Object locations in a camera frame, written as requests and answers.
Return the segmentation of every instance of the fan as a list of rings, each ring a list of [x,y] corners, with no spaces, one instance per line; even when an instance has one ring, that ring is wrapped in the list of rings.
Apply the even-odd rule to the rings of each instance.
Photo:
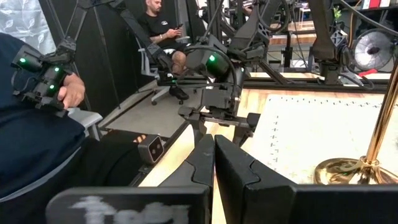
[[[392,36],[381,29],[370,29],[361,34],[353,47],[356,66],[362,71],[386,66],[394,53],[392,41]]]

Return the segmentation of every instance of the green led light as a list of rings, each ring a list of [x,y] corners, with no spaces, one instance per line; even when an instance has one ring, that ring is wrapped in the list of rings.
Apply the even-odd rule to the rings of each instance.
[[[210,56],[209,61],[214,62],[216,60],[216,57]]]

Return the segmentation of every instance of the gold lamp stand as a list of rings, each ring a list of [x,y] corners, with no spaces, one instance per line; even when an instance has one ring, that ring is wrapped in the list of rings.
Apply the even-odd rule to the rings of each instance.
[[[398,60],[396,60],[387,93],[377,118],[368,153],[359,159],[334,158],[315,168],[316,184],[398,184],[398,176],[379,166],[377,155],[398,95]]]

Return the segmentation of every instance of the smartphone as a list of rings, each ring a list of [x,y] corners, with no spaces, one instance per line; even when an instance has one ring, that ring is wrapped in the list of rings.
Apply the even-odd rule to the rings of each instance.
[[[184,26],[184,24],[178,25],[175,29],[179,29],[179,28],[181,28],[182,26]]]

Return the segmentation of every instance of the white mat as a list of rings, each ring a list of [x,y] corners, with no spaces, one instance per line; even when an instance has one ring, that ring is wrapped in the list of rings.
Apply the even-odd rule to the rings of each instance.
[[[366,154],[380,106],[381,100],[363,98],[271,95],[249,153],[298,184],[312,184],[320,162]],[[378,159],[398,174],[397,107]]]

